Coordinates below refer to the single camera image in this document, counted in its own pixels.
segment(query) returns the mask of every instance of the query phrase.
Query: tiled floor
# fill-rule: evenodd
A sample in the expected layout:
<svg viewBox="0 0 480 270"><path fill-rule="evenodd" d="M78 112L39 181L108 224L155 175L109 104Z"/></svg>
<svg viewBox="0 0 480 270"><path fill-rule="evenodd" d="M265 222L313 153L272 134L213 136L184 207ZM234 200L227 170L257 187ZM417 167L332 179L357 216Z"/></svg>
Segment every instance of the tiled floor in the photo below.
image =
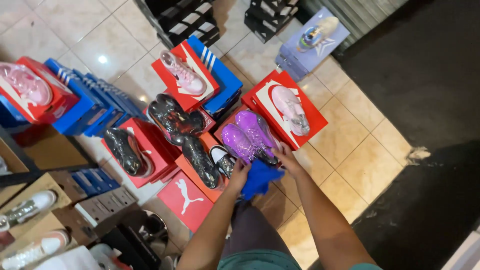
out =
<svg viewBox="0 0 480 270"><path fill-rule="evenodd" d="M216 0L222 37L210 49L244 83L244 91L275 69L281 44L301 24L293 20L262 44L243 24L248 0ZM144 108L165 85L150 64L164 46L133 0L0 0L0 60L48 57L96 75L126 91ZM328 57L299 83L329 124L295 155L349 222L372 203L406 165L410 146L364 93ZM167 222L170 239L183 250L189 230L154 195L160 182L133 187L95 138L78 137L89 154ZM271 184L255 204L303 268L317 258L294 180Z"/></svg>

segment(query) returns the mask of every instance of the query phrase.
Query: puma logo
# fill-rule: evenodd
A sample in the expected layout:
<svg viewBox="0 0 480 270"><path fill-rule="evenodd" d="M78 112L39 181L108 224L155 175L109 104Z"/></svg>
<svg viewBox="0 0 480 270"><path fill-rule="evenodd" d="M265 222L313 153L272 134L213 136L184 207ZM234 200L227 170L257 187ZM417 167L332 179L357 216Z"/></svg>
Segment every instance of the puma logo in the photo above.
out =
<svg viewBox="0 0 480 270"><path fill-rule="evenodd" d="M198 198L198 199L195 199L195 200L190 200L188 198L187 184L185 183L185 180L183 178L180 179L178 182L175 182L175 184L177 184L177 186L181 190L181 195L183 196L183 198L185 198L185 202L183 203L183 211L181 212L182 215L185 214L185 210L187 209L188 205L191 202L203 201L204 200L203 198Z"/></svg>

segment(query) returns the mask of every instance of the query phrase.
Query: plastic-wrapped shoe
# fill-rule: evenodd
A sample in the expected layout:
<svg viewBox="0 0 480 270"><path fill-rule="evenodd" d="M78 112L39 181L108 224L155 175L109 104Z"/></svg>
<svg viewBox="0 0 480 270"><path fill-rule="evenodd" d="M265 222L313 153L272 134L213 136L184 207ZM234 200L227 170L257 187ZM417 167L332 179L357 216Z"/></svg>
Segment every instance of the plastic-wrapped shoe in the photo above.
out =
<svg viewBox="0 0 480 270"><path fill-rule="evenodd" d="M300 100L292 90L285 86L275 86L272 89L272 100L275 107L287 117L292 132L297 136L307 136L310 132L310 125Z"/></svg>
<svg viewBox="0 0 480 270"><path fill-rule="evenodd" d="M255 157L252 155L252 142L247 135L234 124L227 124L222 130L222 141L228 152L242 159L246 164L252 163Z"/></svg>
<svg viewBox="0 0 480 270"><path fill-rule="evenodd" d="M52 101L50 86L24 65L0 62L0 76L17 89L22 98L27 98L41 106L48 105Z"/></svg>
<svg viewBox="0 0 480 270"><path fill-rule="evenodd" d="M196 96L205 92L206 85L204 80L197 73L187 68L181 60L171 52L167 50L161 51L160 60L183 89Z"/></svg>
<svg viewBox="0 0 480 270"><path fill-rule="evenodd" d="M189 134L199 134L204 129L204 118L198 111L186 113L171 96L158 94L148 105L146 115L163 132L169 143L181 146Z"/></svg>
<svg viewBox="0 0 480 270"><path fill-rule="evenodd" d="M312 26L301 35L301 38L297 44L297 50L299 52L306 52L320 42L326 40L336 29L338 25L337 17L326 17L320 20L317 25Z"/></svg>
<svg viewBox="0 0 480 270"><path fill-rule="evenodd" d="M44 190L21 202L14 208L0 215L0 232L4 232L17 224L24 223L36 214L49 209L57 201L57 194Z"/></svg>
<svg viewBox="0 0 480 270"><path fill-rule="evenodd" d="M1 261L4 270L19 270L23 267L42 260L70 243L70 236L66 230L55 230L44 234L28 246L20 249L15 255Z"/></svg>
<svg viewBox="0 0 480 270"><path fill-rule="evenodd" d="M223 146L215 145L210 148L210 158L221 173L228 178L232 176L235 159Z"/></svg>
<svg viewBox="0 0 480 270"><path fill-rule="evenodd" d="M153 165L138 148L133 134L124 129L111 127L105 131L103 138L126 173L134 177L147 177L152 174Z"/></svg>
<svg viewBox="0 0 480 270"><path fill-rule="evenodd" d="M241 110L235 115L235 122L254 146L254 154L251 155L267 164L276 165L278 159L270 149L280 149L280 143L273 138L265 119L252 111Z"/></svg>
<svg viewBox="0 0 480 270"><path fill-rule="evenodd" d="M220 187L222 176L217 171L199 138L186 136L181 151L190 165L195 169L202 182L210 189Z"/></svg>

